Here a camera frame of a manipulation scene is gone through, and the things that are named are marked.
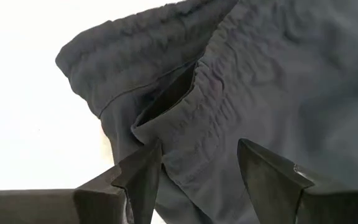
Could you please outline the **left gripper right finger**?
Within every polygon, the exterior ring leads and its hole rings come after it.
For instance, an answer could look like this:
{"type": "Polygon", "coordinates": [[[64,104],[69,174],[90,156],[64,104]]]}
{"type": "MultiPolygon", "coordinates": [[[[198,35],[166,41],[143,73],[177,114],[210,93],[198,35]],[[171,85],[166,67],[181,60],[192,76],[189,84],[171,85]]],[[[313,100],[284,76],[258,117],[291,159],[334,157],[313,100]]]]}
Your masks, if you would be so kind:
{"type": "Polygon", "coordinates": [[[260,224],[358,224],[358,189],[240,139],[241,176],[260,224]]]}

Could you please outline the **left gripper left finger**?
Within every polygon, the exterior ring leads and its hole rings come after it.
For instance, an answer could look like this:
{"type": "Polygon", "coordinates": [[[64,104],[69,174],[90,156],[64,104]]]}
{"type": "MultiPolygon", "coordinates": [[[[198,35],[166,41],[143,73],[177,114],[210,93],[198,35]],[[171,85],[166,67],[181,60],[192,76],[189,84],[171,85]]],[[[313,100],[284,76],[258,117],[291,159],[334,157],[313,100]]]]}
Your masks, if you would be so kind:
{"type": "Polygon", "coordinates": [[[0,224],[150,224],[161,163],[156,140],[75,189],[0,190],[0,224]]]}

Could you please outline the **navy garment with logo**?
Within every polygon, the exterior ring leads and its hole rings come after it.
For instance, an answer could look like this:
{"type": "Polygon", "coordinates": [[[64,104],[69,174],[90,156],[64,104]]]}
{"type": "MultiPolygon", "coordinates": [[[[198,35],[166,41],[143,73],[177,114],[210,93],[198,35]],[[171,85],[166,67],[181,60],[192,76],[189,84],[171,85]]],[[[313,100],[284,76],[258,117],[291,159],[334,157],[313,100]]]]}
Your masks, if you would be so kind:
{"type": "Polygon", "coordinates": [[[259,224],[241,138],[358,188],[358,0],[185,0],[81,32],[56,64],[116,162],[161,141],[166,224],[259,224]]]}

